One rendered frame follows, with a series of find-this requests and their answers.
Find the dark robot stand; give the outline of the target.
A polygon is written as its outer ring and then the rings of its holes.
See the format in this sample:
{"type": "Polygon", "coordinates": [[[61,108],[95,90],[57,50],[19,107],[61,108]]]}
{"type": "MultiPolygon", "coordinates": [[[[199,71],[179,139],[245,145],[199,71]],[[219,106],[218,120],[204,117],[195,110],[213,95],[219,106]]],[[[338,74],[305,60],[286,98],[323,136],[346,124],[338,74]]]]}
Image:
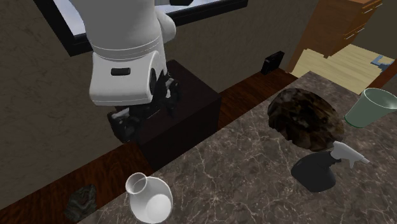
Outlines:
{"type": "Polygon", "coordinates": [[[168,71],[181,85],[182,98],[174,116],[162,108],[147,119],[139,132],[139,149],[157,171],[190,150],[218,128],[221,96],[175,60],[168,71]]]}

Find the white vase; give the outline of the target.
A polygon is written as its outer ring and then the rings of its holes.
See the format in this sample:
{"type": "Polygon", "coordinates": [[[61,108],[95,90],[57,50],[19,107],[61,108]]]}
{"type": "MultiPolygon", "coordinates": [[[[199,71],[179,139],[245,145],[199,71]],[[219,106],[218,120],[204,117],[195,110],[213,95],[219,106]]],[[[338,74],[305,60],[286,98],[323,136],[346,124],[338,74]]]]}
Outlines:
{"type": "Polygon", "coordinates": [[[171,214],[172,192],[160,178],[136,172],[125,183],[132,214],[144,224],[159,224],[171,214]]]}

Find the black spray bottle white trigger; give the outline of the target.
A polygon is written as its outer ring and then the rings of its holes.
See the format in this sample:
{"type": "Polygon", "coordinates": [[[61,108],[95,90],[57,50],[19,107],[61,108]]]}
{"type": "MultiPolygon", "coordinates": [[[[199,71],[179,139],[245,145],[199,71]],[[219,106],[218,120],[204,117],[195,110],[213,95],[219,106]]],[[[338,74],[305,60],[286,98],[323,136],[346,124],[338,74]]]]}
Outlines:
{"type": "Polygon", "coordinates": [[[332,151],[311,153],[297,161],[291,168],[291,175],[308,191],[323,192],[336,185],[331,166],[341,162],[342,159],[348,159],[350,168],[353,168],[357,161],[365,164],[370,162],[350,146],[335,141],[332,151]]]}

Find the green cup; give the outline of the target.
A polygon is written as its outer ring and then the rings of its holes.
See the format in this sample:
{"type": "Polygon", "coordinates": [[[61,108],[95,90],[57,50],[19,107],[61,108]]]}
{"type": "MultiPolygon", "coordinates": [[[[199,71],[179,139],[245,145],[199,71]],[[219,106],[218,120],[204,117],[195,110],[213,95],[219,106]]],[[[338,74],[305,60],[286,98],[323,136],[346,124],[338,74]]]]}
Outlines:
{"type": "Polygon", "coordinates": [[[397,96],[383,89],[367,88],[344,119],[353,127],[364,128],[394,111],[397,111],[397,96]]]}

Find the small black box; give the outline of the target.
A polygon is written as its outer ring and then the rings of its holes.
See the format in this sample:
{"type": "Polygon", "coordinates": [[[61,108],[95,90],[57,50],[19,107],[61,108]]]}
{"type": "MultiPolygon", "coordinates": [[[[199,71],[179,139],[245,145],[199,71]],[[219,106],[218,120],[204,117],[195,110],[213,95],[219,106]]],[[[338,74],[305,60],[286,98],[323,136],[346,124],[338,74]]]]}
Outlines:
{"type": "Polygon", "coordinates": [[[278,51],[278,52],[268,56],[265,59],[260,72],[262,74],[271,73],[273,70],[275,70],[279,67],[283,57],[284,57],[284,52],[282,52],[282,51],[278,51]]]}

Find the dark mottled lump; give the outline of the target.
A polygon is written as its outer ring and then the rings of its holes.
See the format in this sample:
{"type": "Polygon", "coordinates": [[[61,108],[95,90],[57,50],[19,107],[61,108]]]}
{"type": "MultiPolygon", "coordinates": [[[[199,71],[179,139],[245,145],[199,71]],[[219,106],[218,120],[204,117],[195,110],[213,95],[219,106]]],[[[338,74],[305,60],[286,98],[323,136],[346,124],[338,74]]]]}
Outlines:
{"type": "Polygon", "coordinates": [[[95,185],[89,184],[73,192],[64,210],[65,216],[71,221],[78,222],[92,214],[96,208],[97,190],[95,185]]]}

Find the wooden chest of drawers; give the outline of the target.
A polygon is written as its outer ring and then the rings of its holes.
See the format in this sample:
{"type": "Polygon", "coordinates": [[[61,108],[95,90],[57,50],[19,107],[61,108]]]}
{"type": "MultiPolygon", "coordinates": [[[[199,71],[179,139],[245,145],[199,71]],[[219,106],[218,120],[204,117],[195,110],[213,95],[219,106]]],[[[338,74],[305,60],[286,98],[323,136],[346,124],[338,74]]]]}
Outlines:
{"type": "Polygon", "coordinates": [[[382,0],[319,0],[286,68],[294,70],[304,50],[328,58],[351,44],[382,0]]]}

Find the dark brown mottled bowl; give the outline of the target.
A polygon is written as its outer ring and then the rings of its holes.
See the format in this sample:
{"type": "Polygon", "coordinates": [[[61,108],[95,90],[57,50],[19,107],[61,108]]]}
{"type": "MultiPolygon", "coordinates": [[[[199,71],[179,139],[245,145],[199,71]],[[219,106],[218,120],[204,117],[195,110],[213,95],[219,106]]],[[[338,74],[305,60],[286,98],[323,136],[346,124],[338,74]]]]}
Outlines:
{"type": "Polygon", "coordinates": [[[330,149],[344,137],[344,125],[331,104],[302,88],[281,91],[268,106],[267,114],[269,127],[306,150],[330,149]]]}

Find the black framed window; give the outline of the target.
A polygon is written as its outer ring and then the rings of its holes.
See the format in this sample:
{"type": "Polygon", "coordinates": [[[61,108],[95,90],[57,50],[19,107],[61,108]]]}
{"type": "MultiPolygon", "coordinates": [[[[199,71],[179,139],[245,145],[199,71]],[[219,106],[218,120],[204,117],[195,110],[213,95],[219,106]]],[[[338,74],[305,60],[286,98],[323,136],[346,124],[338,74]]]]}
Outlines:
{"type": "MultiPolygon", "coordinates": [[[[68,0],[33,0],[63,47],[73,57],[91,52],[83,22],[68,0]]],[[[177,26],[245,8],[248,0],[194,0],[189,6],[159,6],[177,26]]]]}

